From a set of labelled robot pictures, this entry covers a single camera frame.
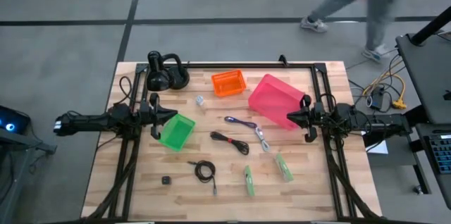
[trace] concrete floor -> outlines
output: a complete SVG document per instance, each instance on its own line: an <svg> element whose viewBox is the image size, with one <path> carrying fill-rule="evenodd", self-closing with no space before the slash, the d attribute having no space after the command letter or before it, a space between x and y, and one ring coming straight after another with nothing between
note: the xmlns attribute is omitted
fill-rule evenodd
<svg viewBox="0 0 451 224"><path fill-rule="evenodd" d="M132 0L0 0L0 21L125 20ZM321 0L139 0L136 19L283 18L302 17ZM396 16L433 16L451 0L400 0ZM365 15L363 1L335 17ZM426 22L393 23L385 37L415 32ZM98 134L55 137L56 116L68 109L101 113L108 98L124 26L0 27L0 104L29 113L36 133L57 143L56 154L39 163L27 182L16 212L18 223L76 219L81 212ZM139 25L130 33L125 61L144 61L147 52L175 52L184 61L274 61L285 54L291 61L341 60L346 66L364 61L365 23L331 23L317 35L298 24ZM348 70L350 79L367 85L382 65L366 62ZM409 108L419 104L407 72L404 98ZM373 176L384 216L396 220L449 223L432 171L423 166L433 193L417 196L411 167L374 166Z"/></svg>

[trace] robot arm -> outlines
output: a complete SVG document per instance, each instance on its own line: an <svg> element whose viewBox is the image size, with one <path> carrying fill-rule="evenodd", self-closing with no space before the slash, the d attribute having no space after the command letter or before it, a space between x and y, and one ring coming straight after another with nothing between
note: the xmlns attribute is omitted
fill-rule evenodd
<svg viewBox="0 0 451 224"><path fill-rule="evenodd" d="M309 108L311 98L305 95L300 102L300 111L287 114L287 118L301 128L308 129L306 142L316 139L316 128L323 127L331 135L347 137L352 131L365 131L370 140L378 141L391 135L408 135L410 130L407 119L402 114L366 115L349 104L337 104L332 113L327 113L322 102L316 102Z"/></svg>
<svg viewBox="0 0 451 224"><path fill-rule="evenodd" d="M152 137L159 139L158 125L164 125L178 112L161 107L157 93L151 94L150 105L142 101L138 112L132 113L127 104L114 104L107 112L97 116L84 116L69 111L56 119L54 132L58 136L68 136L76 132L113 131L122 137L133 137L136 136L135 128L152 124Z"/></svg>

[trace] person's leg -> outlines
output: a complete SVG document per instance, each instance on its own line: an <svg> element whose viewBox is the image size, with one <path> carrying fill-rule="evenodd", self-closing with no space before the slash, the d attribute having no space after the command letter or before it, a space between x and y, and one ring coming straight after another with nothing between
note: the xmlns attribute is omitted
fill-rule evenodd
<svg viewBox="0 0 451 224"><path fill-rule="evenodd" d="M380 61L383 55L378 50L383 43L385 29L391 21L395 0L368 0L366 17L366 46L362 55Z"/></svg>
<svg viewBox="0 0 451 224"><path fill-rule="evenodd" d="M325 0L310 13L308 18L311 21L324 20L329 15L339 11L341 8L344 8L354 1L355 0Z"/></svg>
<svg viewBox="0 0 451 224"><path fill-rule="evenodd" d="M314 9L309 16L302 19L301 27L316 32L326 32L328 27L322 20L354 1L355 0L325 0L321 5Z"/></svg>

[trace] wooden table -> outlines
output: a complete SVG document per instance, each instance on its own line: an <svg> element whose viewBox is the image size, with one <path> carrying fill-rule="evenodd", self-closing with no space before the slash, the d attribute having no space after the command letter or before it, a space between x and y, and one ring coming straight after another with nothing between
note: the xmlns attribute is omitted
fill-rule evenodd
<svg viewBox="0 0 451 224"><path fill-rule="evenodd" d="M116 69L109 106L123 98L118 83L127 75L133 81L137 63L119 63ZM343 62L326 62L331 90L337 102L353 102ZM249 109L247 99L267 73L309 94L314 99L311 73L299 68L243 69L247 83L244 93L216 97L211 75L227 69L189 69L190 83L182 90L159 92L161 105L172 108L196 121L196 127L181 152L174 152L150 136L147 126L141 137L135 183L130 207L130 220L152 221L227 221L227 220L335 220L330 180L321 134L313 143L304 141L305 130L286 131L269 119ZM196 105L202 95L205 113ZM252 121L264 131L271 152L261 148L252 129L225 123L225 116ZM211 140L209 133L218 131L246 141L248 156L240 154L231 144ZM102 133L99 144L111 139ZM82 216L99 205L113 185L121 139L98 150L87 189ZM362 199L377 214L381 209L373 183L362 138L350 135L345 139L345 156L350 180ZM273 157L281 153L294 175L286 183ZM187 161L207 160L216 166L218 196L212 194L212 183L201 183L194 175L194 166ZM244 179L249 165L254 178L255 197L247 195ZM161 177L170 175L172 185L162 185ZM340 186L342 205L346 210Z"/></svg>

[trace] black lamp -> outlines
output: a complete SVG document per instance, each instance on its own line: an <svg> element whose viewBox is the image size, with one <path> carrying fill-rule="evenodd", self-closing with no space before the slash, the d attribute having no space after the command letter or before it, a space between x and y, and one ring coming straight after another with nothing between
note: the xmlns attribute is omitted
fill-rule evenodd
<svg viewBox="0 0 451 224"><path fill-rule="evenodd" d="M165 68L163 62L173 58L176 66ZM182 62L176 54L161 55L157 51L147 54L149 73L147 74L147 89L149 91L163 91L166 89L182 89L190 81L188 71L182 67Z"/></svg>

